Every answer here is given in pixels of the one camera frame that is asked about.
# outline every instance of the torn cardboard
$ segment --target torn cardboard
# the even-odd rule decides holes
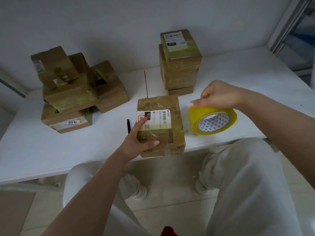
[[[57,83],[68,83],[80,77],[61,46],[31,56],[38,78],[48,89]]]
[[[180,88],[180,89],[170,89],[170,90],[168,90],[168,95],[182,96],[182,95],[186,95],[186,94],[191,94],[193,92],[194,92],[194,86],[186,87],[186,88]]]
[[[202,54],[189,30],[176,30],[160,34],[168,70],[198,69]]]
[[[92,67],[93,73],[97,81],[102,78],[105,83],[110,83],[117,78],[117,75],[108,60],[105,60]]]
[[[198,69],[169,70],[166,66],[162,45],[159,45],[161,75],[166,90],[195,86]]]
[[[65,133],[92,125],[93,113],[91,108],[64,115],[48,103],[42,110],[42,123],[59,133]]]
[[[80,111],[98,103],[95,77],[87,65],[82,53],[69,56],[80,78],[58,85],[54,89],[43,86],[43,98],[59,112],[69,114]]]
[[[101,113],[112,110],[129,101],[123,83],[118,77],[115,80],[96,87],[99,102],[96,107]]]
[[[184,152],[186,143],[177,96],[169,95],[139,99],[137,110],[140,113],[137,120],[140,120],[146,114],[150,114],[150,121],[154,122],[144,124],[138,132],[137,139],[140,142],[160,141],[158,146],[142,152],[140,154],[142,157],[173,155]]]

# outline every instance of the right hand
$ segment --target right hand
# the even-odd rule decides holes
[[[238,108],[253,91],[227,84],[223,81],[212,81],[202,92],[200,99],[191,101],[193,108],[206,106],[216,108]]]

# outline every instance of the red object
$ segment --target red object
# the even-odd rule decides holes
[[[174,230],[172,227],[170,226],[165,226],[162,233],[161,233],[161,236],[178,236],[177,234],[175,234]]]

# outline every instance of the left hand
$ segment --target left hand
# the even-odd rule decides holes
[[[140,130],[140,127],[148,120],[147,117],[141,119],[138,121],[128,136],[126,136],[124,142],[118,147],[116,150],[116,153],[122,155],[123,158],[125,158],[128,162],[132,159],[136,158],[140,155],[141,152],[151,149],[155,146],[157,146],[160,142],[159,141],[149,141],[145,143],[140,143],[137,140],[137,134]]]

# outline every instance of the yellow packing tape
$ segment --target yellow packing tape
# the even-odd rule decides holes
[[[231,108],[189,108],[191,129],[200,135],[211,135],[231,127],[237,115]]]

